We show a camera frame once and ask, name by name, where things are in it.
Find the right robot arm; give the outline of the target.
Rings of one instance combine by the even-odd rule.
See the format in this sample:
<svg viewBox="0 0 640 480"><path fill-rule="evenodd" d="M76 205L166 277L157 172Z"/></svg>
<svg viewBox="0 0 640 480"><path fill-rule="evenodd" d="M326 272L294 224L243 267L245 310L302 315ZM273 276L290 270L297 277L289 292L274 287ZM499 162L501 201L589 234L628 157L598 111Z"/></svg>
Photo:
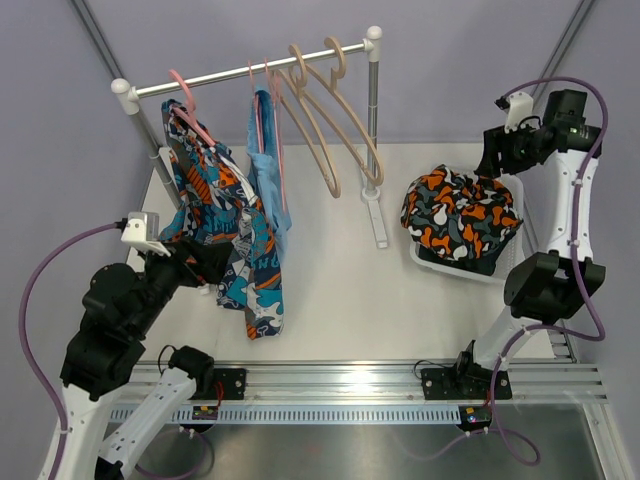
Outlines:
<svg viewBox="0 0 640 480"><path fill-rule="evenodd" d="M590 245L590 194L605 126L584 116L588 95L552 92L538 126L530 125L533 99L522 89L500 97L503 126L484 133L477 173L495 177L542 166L550 192L543 247L514 267L504 285L505 307L489 331L462 351L448 385L470 399L508 399L508 364L539 332L559 331L604 283L606 269Z"/></svg>

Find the orange black camouflage shorts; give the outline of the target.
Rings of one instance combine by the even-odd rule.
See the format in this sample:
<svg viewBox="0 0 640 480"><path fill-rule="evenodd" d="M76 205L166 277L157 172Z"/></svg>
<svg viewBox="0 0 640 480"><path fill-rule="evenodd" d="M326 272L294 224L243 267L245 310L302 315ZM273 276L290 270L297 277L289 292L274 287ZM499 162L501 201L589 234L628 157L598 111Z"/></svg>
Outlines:
<svg viewBox="0 0 640 480"><path fill-rule="evenodd" d="M436 257L460 262L501 252L523 219L503 183L441 164L410 184L400 224Z"/></svg>

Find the beige hanger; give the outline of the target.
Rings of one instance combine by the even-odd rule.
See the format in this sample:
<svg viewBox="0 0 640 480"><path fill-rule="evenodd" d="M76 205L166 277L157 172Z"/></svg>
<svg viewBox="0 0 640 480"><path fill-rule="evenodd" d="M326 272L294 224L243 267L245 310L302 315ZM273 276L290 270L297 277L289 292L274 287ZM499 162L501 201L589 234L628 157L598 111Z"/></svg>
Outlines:
<svg viewBox="0 0 640 480"><path fill-rule="evenodd" d="M324 40L325 49L310 54L302 54L296 44L289 46L291 61L284 63L275 71L275 77L282 80L296 100L300 110L311 125L307 129L302 120L294 112L289 103L282 102L286 112L306 142L321 175L334 198L341 195L341 183L336 165L329 151L329 144L316 121L315 113L319 113L324 121L342 141L358 164L365 182L365 193L369 196L383 184L384 169L377 150L377 118L378 118L378 77L380 60L381 29L374 26L369 29L367 37L360 43L343 46L337 38L329 36ZM338 89L339 81L346 76L347 60L350 54L364 53L369 61L368 113L367 121L362 122L360 116L348 103ZM345 130L324 109L319 100L308 89L309 79L313 77L337 102L347 115L367 148L367 156L362 157Z"/></svg>
<svg viewBox="0 0 640 480"><path fill-rule="evenodd" d="M309 148L329 193L333 198L337 199L342 193L340 179L336 172L328 143L305 100L306 86L308 83L306 63L301 50L296 44L290 44L288 51L294 58L294 62L285 69L278 69L276 71L276 77L282 80L287 86L291 93L291 98L297 103L305 120L299 118L286 100L283 101L283 106Z"/></svg>

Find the dark navy shorts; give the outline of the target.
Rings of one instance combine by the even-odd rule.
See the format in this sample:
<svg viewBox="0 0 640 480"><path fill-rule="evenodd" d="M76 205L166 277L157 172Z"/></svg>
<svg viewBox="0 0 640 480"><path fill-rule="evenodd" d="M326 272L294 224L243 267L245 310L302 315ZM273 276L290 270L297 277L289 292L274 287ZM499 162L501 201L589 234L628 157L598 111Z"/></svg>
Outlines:
<svg viewBox="0 0 640 480"><path fill-rule="evenodd" d="M501 255L499 251L484 255L479 259L461 259L461 260L447 260L442 259L430 249L416 244L417 256L421 260L433 262L439 265L453 267L454 269L468 271L471 273L477 273L485 276L491 276L496 269L497 261Z"/></svg>

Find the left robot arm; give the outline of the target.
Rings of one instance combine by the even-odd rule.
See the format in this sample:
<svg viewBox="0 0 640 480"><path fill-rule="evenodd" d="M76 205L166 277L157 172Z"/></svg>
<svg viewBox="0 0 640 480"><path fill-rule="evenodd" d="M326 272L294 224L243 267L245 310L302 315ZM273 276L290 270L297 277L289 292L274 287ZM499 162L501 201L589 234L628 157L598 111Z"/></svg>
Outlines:
<svg viewBox="0 0 640 480"><path fill-rule="evenodd" d="M43 475L49 479L126 479L169 417L188 399L222 399L214 360L189 346L174 351L150 394L111 435L112 408L145 351L143 342L181 287L222 280L228 244L181 240L165 254L148 252L144 269L116 263L98 270L82 299L85 313L69 342L61 370L60 439L50 446Z"/></svg>

